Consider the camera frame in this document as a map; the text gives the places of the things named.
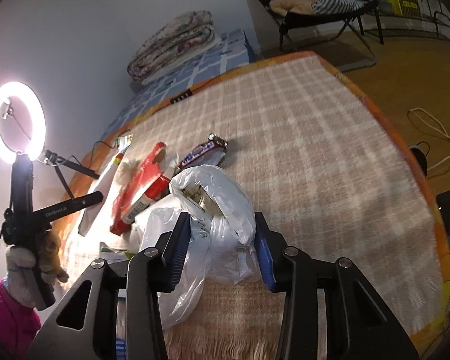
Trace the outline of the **gloved left hand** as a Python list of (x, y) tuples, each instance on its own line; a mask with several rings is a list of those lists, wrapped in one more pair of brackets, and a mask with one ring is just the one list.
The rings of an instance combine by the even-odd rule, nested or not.
[(45, 300), (35, 282), (34, 269), (45, 284), (45, 288), (53, 293), (56, 282), (66, 283), (69, 275), (62, 267), (58, 256), (61, 247), (60, 237), (53, 230), (48, 230), (38, 237), (40, 242), (36, 253), (24, 246), (11, 245), (6, 249), (7, 274), (2, 285), (9, 295), (18, 303), (28, 308), (43, 311), (55, 303), (54, 295), (51, 302)]

